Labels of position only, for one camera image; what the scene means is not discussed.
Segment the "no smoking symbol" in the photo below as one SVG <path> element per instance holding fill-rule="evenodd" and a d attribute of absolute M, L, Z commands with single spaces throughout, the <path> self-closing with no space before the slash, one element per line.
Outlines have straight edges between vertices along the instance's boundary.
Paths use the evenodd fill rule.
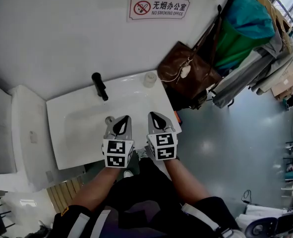
<path fill-rule="evenodd" d="M 134 6 L 134 12 L 137 15 L 145 15 L 151 9 L 151 4 L 148 1 L 140 1 L 137 2 Z"/>

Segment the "white sink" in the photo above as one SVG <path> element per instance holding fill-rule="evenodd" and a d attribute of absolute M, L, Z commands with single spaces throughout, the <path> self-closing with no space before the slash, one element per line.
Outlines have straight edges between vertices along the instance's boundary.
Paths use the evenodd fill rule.
<path fill-rule="evenodd" d="M 59 169 L 104 159 L 101 145 L 108 116 L 131 117 L 132 139 L 137 149 L 147 145 L 147 116 L 151 111 L 167 116 L 176 132 L 181 132 L 162 83 L 157 79 L 154 87 L 146 88 L 143 86 L 144 75 L 141 73 L 104 82 L 109 97 L 106 102 L 98 96 L 95 86 L 47 101 L 50 132 Z"/>

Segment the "floor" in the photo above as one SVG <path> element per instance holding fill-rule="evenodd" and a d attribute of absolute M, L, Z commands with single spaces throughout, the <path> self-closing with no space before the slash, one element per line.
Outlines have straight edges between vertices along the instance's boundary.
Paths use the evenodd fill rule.
<path fill-rule="evenodd" d="M 281 198 L 281 187 L 284 144 L 293 141 L 293 110 L 286 111 L 271 92 L 258 96 L 245 89 L 229 108 L 219 109 L 209 101 L 200 110 L 178 114 L 183 122 L 178 135 L 180 160 L 212 195 L 224 199 L 234 216 L 245 209 L 241 197 L 247 189 L 253 203 L 290 205 L 290 199 Z M 133 156 L 128 168 L 134 174 L 139 173 L 137 163 Z M 163 162 L 157 165 L 165 170 Z M 103 166 L 103 161 L 87 165 L 83 181 Z"/>
<path fill-rule="evenodd" d="M 39 220 L 50 227 L 56 214 L 46 189 L 34 193 L 7 192 L 0 204 L 3 204 L 0 213 L 12 211 L 3 218 L 5 226 L 15 223 L 4 234 L 9 238 L 25 237 L 38 231 Z"/>

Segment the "small bottle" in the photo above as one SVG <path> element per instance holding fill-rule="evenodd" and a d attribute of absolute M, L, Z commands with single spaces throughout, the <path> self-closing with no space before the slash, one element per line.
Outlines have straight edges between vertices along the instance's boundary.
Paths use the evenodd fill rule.
<path fill-rule="evenodd" d="M 152 88 L 156 82 L 157 76 L 153 72 L 148 72 L 144 76 L 143 85 L 147 88 Z"/>

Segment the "no smoking sign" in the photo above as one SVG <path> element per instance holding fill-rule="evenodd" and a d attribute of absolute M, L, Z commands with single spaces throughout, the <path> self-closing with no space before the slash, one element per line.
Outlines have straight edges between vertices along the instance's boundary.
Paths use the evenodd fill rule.
<path fill-rule="evenodd" d="M 129 0 L 127 21 L 183 19 L 189 5 L 189 0 Z"/>
<path fill-rule="evenodd" d="M 151 4 L 148 1 L 139 1 L 134 6 L 134 12 L 137 15 L 145 15 L 151 10 Z"/>

